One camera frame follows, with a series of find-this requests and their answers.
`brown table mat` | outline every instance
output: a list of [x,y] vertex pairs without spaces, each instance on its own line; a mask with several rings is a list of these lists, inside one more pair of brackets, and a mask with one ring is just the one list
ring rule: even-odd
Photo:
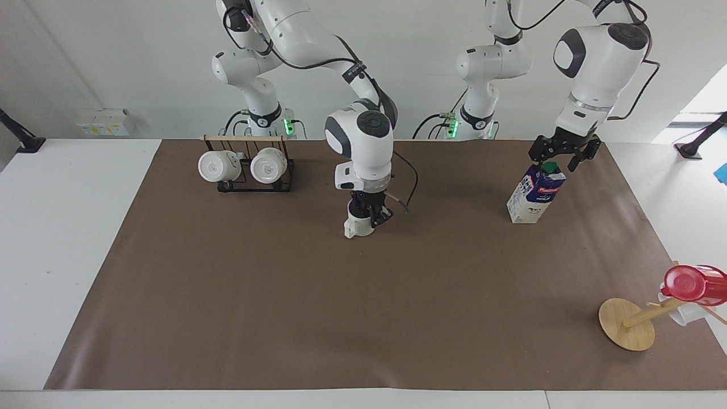
[[[656,300],[669,256],[607,149],[535,226],[505,203],[527,142],[397,143],[413,213],[343,237],[344,162],[289,144],[290,194],[218,194],[164,141],[47,389],[727,389],[707,324],[621,350],[598,308]],[[392,192],[413,177],[395,159]]]

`red mug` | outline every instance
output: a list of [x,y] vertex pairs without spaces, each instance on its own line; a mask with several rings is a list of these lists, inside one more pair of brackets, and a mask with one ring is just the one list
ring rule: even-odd
[[662,294],[686,303],[727,303],[727,274],[712,266],[676,266],[664,278]]

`blue cloth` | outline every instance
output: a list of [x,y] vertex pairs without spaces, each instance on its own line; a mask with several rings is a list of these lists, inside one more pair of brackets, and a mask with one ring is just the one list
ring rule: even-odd
[[717,179],[727,185],[727,164],[722,166],[717,172],[715,172]]

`milk carton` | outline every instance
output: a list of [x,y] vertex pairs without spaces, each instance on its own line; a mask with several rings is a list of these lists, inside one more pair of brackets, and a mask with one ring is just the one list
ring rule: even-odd
[[542,169],[531,166],[507,203],[513,223],[537,223],[565,182],[566,176],[555,162],[542,165]]

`white tabletop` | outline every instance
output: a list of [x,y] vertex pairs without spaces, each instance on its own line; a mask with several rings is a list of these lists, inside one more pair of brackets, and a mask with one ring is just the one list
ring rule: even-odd
[[[65,342],[158,148],[157,140],[50,140],[0,172],[0,390],[38,391]],[[672,258],[727,266],[727,138],[703,162],[671,146],[609,146]],[[695,214],[690,224],[675,215]],[[711,320],[727,351],[727,328]],[[0,408],[683,408],[719,393],[2,392]]]

